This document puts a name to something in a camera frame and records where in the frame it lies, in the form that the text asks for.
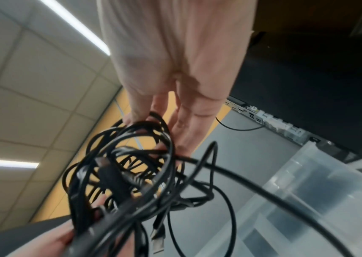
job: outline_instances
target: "drop ceiling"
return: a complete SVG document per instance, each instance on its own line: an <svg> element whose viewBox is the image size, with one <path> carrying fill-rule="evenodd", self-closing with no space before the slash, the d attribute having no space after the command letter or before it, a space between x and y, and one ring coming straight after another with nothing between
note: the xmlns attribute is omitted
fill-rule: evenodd
<svg viewBox="0 0 362 257"><path fill-rule="evenodd" d="M96 2L59 0L102 38ZM27 223L120 87L109 57L38 0L0 0L0 230Z"/></svg>

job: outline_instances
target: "orange wall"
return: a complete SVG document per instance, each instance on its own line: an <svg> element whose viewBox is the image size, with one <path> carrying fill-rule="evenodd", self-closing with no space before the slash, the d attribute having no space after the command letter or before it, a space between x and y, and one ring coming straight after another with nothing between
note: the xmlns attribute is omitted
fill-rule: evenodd
<svg viewBox="0 0 362 257"><path fill-rule="evenodd" d="M122 89L117 95L115 100L125 114L130 112L129 101L127 99L125 90ZM174 93L172 92L170 94L167 112L163 116L165 121L168 121L171 113L175 110L175 107L176 107L176 101ZM227 107L226 105L223 105L220 112L217 115L218 119L222 120L229 111L230 108ZM88 144L89 139L91 139L98 132L111 127L120 118L121 118L121 112L119 111L119 108L116 105L116 103L113 102L110 105L110 107L106 110L106 112L104 113L103 117L100 119L98 124L95 126L94 130L88 137L87 141L80 148L77 155L72 160L71 164L78 162L85 156L85 148L86 145ZM218 123L216 121L213 122L210 131L208 132L208 135L213 131L213 129L217 126L217 124ZM145 149L151 149L155 145L154 140L150 138L140 138L140 143L142 147ZM133 147L138 147L136 141L133 138L129 139L124 144ZM31 222L43 221L50 218L57 218L69 214L70 212L68 206L68 197L65 191L63 190L60 178L60 180L51 190L50 194L47 196L46 200L44 201L44 203L42 204L42 206L40 207L40 209L38 210L38 212L36 213Z"/></svg>

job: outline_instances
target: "cord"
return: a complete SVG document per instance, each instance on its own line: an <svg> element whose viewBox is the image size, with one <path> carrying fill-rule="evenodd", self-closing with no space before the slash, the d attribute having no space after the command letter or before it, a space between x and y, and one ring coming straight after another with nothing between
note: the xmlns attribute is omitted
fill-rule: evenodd
<svg viewBox="0 0 362 257"><path fill-rule="evenodd" d="M220 120L218 120L217 117L215 117L215 119L216 119L216 121L219 122L219 124L221 124L221 125L224 126L225 128L228 128L228 129L234 130L234 131L252 131L252 130L258 130L258 129L261 129L261 128L264 127L263 125L261 125L261 126L259 126L259 127L255 127L255 128L252 128L252 129L240 130L240 129L235 129L235 128L226 126L225 124L221 123Z"/></svg>
<svg viewBox="0 0 362 257"><path fill-rule="evenodd" d="M156 113L151 113L150 116L156 121L136 122L125 127L120 120L110 129L95 135L87 146L86 156L64 172L62 183L69 196L71 218L76 232L72 244L63 254L64 257L91 257L106 252L109 256L115 256L125 240L120 240L117 245L114 245L114 242L131 232L134 233L135 256L147 257L147 234L141 223L156 217L154 226L159 229L166 215L174 245L178 253L184 256L174 237L170 212L202 206L214 198L213 190L221 194L230 211L232 234L225 255L230 257L236 240L236 218L227 196L213 184L215 172L282 208L315 229L343 256L353 257L346 246L314 218L246 178L218 167L216 142L208 146L200 160L176 156L166 123ZM148 150L118 146L128 138L146 136L153 138L156 144L162 142L167 149ZM176 169L176 161L184 162L181 172ZM195 165L188 176L184 174L185 163ZM142 168L143 171L136 173L136 168ZM209 170L209 183L195 180L204 169ZM198 189L203 196L181 197L181 193L189 186ZM92 209L90 202L103 192L112 192L112 195L102 207ZM98 221L95 220L95 212L100 212L98 216L101 218Z"/></svg>

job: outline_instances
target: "transparent plastic box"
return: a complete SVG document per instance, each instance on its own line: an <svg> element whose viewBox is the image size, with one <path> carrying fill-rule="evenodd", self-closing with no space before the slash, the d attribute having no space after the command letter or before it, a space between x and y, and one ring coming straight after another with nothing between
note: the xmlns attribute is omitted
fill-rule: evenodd
<svg viewBox="0 0 362 257"><path fill-rule="evenodd" d="M362 173L305 144L263 187L314 217L362 257ZM236 214L234 256L336 257L315 230L255 195ZM197 256L223 256L230 222Z"/></svg>

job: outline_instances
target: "fluorescent light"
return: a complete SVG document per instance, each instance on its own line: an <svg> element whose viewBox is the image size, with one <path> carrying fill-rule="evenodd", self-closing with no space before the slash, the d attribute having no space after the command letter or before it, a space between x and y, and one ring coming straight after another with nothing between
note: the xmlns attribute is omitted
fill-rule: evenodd
<svg viewBox="0 0 362 257"><path fill-rule="evenodd" d="M48 8L50 8L53 12L55 12L58 16L60 16L63 20L65 20L75 30L80 32L94 45L96 45L100 50L102 50L102 52L106 53L106 55L110 55L108 46L89 28L87 28L82 22L80 22L77 18L75 18L75 16L72 15L67 9L65 9L64 6L62 6L59 2L57 2L56 0L40 0L40 1L43 4L45 4Z"/></svg>
<svg viewBox="0 0 362 257"><path fill-rule="evenodd" d="M0 167L35 169L38 163L27 163L22 161L0 160Z"/></svg>

